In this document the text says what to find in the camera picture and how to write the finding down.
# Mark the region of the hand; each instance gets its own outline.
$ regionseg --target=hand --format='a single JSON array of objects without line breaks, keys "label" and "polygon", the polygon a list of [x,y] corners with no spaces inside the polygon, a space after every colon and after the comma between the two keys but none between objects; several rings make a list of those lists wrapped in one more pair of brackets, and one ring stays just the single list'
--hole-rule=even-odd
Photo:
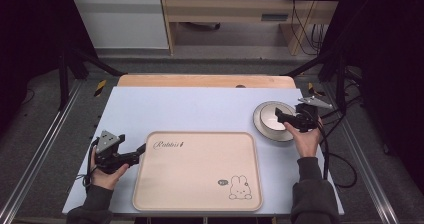
[{"label": "hand", "polygon": [[319,129],[315,128],[301,133],[288,122],[284,122],[283,125],[293,135],[300,157],[315,157],[321,136]]},{"label": "hand", "polygon": [[[93,150],[91,152],[91,163],[90,163],[91,169],[93,169],[96,166],[95,156],[96,156],[96,146],[93,147]],[[129,168],[129,165],[124,164],[118,170],[116,170],[116,172],[110,175],[96,168],[91,174],[91,178],[92,178],[91,183],[99,187],[113,190],[115,188],[116,183],[118,183],[119,178],[122,175],[124,175],[124,173],[127,171],[128,168]]]}]

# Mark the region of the white cabinet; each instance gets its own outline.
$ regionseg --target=white cabinet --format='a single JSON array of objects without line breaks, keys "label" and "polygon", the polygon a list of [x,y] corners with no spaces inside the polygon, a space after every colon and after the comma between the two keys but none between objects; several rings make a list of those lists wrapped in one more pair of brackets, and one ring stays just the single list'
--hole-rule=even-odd
[{"label": "white cabinet", "polygon": [[74,0],[97,50],[168,49],[161,0]]}]

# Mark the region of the wooden cabinet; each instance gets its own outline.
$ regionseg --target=wooden cabinet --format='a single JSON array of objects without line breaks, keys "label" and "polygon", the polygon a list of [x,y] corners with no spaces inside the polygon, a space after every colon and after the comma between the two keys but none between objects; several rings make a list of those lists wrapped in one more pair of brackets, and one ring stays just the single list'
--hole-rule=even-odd
[{"label": "wooden cabinet", "polygon": [[[293,35],[293,1],[286,0],[162,0],[171,53],[178,22],[276,22],[288,42],[290,53],[296,55],[299,43]],[[296,1],[299,17],[293,29],[299,40],[304,33],[300,24],[329,24],[337,2]]]}]

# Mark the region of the bunny face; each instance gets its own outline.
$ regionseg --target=bunny face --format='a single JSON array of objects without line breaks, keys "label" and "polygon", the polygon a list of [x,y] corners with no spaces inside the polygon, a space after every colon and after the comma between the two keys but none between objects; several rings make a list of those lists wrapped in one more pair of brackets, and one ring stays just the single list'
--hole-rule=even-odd
[{"label": "bunny face", "polygon": [[231,200],[234,199],[252,199],[249,183],[247,183],[247,178],[245,176],[233,176],[231,178],[231,188],[230,188]]}]

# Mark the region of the dark sweater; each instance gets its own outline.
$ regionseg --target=dark sweater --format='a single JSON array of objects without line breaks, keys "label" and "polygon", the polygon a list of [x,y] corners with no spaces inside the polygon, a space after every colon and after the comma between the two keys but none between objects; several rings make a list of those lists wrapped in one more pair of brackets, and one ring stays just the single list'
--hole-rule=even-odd
[{"label": "dark sweater", "polygon": [[[299,182],[293,186],[291,221],[301,223],[339,223],[336,196],[333,187],[321,177],[318,159],[301,158]],[[84,204],[72,209],[69,224],[110,223],[113,214],[108,210],[113,191],[98,186],[90,187]]]}]

